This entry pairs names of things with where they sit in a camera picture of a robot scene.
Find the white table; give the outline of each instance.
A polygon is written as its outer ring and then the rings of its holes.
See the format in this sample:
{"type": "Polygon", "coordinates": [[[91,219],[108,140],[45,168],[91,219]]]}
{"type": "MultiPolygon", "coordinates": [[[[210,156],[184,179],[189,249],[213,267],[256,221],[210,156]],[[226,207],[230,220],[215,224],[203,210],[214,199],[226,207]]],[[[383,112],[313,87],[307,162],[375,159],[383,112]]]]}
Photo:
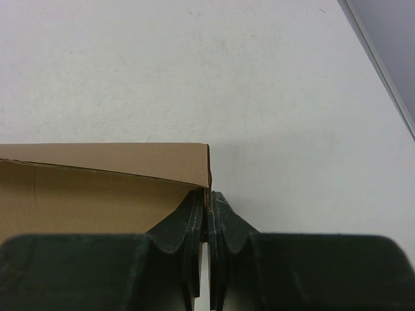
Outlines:
{"type": "Polygon", "coordinates": [[[415,144],[335,0],[3,0],[0,42],[0,143],[209,143],[260,231],[414,262],[415,144]]]}

